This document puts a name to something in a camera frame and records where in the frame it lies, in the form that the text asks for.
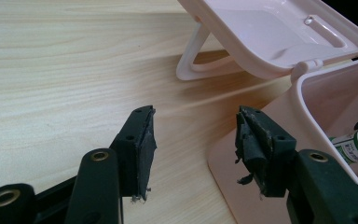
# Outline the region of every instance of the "wooden table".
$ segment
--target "wooden table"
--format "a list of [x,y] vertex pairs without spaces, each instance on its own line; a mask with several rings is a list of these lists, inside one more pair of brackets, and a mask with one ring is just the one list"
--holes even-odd
[[[290,86],[247,73],[181,81],[195,22],[175,0],[0,1],[0,186],[38,193],[108,147],[130,112],[153,105],[158,150],[145,204],[125,223],[234,223],[208,149],[239,105],[263,107]],[[209,38],[198,60],[226,54]]]

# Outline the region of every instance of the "bottle label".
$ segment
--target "bottle label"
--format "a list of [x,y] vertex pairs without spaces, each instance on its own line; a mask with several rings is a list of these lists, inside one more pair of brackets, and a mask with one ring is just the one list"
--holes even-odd
[[356,133],[352,133],[334,138],[331,141],[348,164],[358,162],[358,142],[356,137]]

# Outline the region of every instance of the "wood grain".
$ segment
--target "wood grain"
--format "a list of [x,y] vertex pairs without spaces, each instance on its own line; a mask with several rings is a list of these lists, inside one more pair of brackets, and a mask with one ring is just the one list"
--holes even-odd
[[[235,223],[206,154],[239,105],[290,86],[245,72],[184,82],[175,67],[195,27],[174,0],[0,1],[0,186],[36,192],[76,175],[136,107],[153,105],[158,141],[146,204],[126,223]],[[209,38],[199,60],[225,54]]]

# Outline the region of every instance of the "open lid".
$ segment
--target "open lid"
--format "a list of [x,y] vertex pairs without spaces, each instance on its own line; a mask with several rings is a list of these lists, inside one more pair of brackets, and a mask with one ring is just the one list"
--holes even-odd
[[358,27],[320,0],[179,2],[257,77],[290,75],[301,62],[358,57]]

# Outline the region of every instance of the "light wood surface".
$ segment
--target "light wood surface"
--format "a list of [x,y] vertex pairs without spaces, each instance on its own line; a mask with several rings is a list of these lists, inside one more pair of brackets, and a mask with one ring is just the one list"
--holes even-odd
[[[152,191],[145,204],[124,199],[125,223],[235,223],[208,149],[235,128],[239,105],[261,108],[290,81],[177,79],[194,27],[175,0],[0,1],[0,187],[38,193],[76,175],[133,109],[153,105]],[[220,49],[211,37],[199,60]]]

